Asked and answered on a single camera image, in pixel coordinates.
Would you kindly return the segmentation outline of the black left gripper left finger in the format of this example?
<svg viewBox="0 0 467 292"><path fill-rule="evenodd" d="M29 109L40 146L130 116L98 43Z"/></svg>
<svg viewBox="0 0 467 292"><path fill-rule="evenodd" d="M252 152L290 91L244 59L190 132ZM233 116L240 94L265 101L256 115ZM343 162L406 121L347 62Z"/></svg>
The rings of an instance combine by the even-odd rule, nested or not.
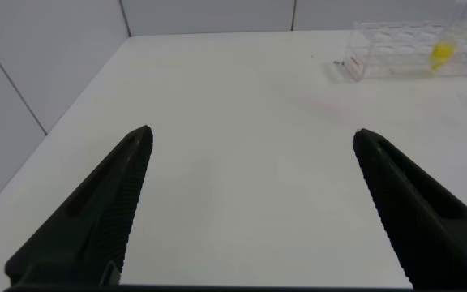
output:
<svg viewBox="0 0 467 292"><path fill-rule="evenodd" d="M152 147L128 133L6 262L11 285L117 285Z"/></svg>

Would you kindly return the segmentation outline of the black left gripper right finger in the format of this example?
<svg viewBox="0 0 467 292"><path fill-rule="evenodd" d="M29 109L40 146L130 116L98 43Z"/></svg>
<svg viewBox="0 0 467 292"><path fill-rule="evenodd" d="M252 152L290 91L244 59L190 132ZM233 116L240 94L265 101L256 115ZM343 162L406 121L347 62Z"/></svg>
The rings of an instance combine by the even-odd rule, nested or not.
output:
<svg viewBox="0 0 467 292"><path fill-rule="evenodd" d="M467 206L373 131L357 131L353 150L412 287L467 290Z"/></svg>

